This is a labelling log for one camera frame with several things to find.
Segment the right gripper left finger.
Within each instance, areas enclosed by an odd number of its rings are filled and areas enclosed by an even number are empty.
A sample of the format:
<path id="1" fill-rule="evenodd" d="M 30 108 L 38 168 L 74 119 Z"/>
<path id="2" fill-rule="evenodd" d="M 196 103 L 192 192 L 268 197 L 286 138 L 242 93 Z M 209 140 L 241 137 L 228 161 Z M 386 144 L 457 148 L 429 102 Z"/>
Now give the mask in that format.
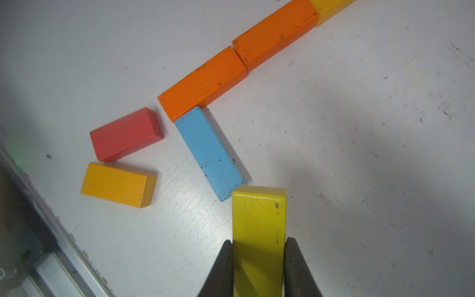
<path id="1" fill-rule="evenodd" d="M 198 297 L 233 297 L 234 274 L 233 244 L 226 240 Z"/>

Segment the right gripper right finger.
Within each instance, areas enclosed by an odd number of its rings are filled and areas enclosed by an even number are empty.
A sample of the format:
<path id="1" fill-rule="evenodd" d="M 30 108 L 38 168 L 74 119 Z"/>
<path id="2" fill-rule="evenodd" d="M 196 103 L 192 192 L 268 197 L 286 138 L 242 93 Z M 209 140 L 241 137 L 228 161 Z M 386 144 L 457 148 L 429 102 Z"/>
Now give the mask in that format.
<path id="1" fill-rule="evenodd" d="M 289 237 L 284 254 L 284 296 L 323 297 L 295 238 Z"/>

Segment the yellow block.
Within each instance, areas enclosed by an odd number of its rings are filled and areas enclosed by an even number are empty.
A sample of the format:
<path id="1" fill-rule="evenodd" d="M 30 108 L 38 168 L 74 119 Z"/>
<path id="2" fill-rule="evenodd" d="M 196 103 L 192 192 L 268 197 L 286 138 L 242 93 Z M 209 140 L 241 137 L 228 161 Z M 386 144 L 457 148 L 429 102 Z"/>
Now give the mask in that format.
<path id="1" fill-rule="evenodd" d="M 234 295 L 281 297 L 287 190 L 242 185 L 232 193 Z"/>

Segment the sky blue block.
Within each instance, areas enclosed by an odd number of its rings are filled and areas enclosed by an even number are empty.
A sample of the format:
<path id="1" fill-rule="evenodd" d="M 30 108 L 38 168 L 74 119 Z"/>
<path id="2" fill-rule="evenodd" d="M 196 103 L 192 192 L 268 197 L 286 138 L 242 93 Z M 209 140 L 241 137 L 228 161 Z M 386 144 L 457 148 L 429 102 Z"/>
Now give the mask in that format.
<path id="1" fill-rule="evenodd" d="M 174 123 L 219 201 L 246 183 L 200 107 Z"/>

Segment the yellow-orange block bottom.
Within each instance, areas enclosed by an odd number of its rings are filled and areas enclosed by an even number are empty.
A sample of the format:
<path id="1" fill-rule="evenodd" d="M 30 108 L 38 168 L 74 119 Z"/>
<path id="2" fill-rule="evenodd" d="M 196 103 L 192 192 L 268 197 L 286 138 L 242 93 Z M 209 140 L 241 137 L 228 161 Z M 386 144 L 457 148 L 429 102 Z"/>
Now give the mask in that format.
<path id="1" fill-rule="evenodd" d="M 90 163 L 81 193 L 136 208 L 152 203 L 157 175 Z"/>

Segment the yellow-orange block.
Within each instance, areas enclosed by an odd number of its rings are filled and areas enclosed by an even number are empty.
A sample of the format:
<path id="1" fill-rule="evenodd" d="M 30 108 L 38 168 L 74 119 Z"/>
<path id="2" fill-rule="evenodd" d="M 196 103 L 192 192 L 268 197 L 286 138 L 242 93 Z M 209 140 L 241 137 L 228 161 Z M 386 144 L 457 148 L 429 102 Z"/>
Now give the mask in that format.
<path id="1" fill-rule="evenodd" d="M 310 0 L 319 18 L 316 27 L 331 19 L 337 13 L 354 3 L 355 0 Z"/>
<path id="2" fill-rule="evenodd" d="M 136 208 L 152 203 L 157 175 L 90 163 L 81 193 Z"/>

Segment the orange block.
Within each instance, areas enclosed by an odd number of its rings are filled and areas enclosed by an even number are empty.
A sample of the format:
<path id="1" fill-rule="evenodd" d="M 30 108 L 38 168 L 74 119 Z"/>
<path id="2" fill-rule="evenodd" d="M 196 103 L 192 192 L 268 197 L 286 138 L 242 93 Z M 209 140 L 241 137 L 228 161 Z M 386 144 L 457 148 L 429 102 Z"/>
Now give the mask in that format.
<path id="1" fill-rule="evenodd" d="M 247 77 L 234 48 L 227 47 L 158 96 L 165 113 L 176 121 L 195 107 L 204 108 Z"/>
<path id="2" fill-rule="evenodd" d="M 308 0 L 294 0 L 232 41 L 248 71 L 252 71 L 283 48 L 310 31 L 319 14 Z"/>

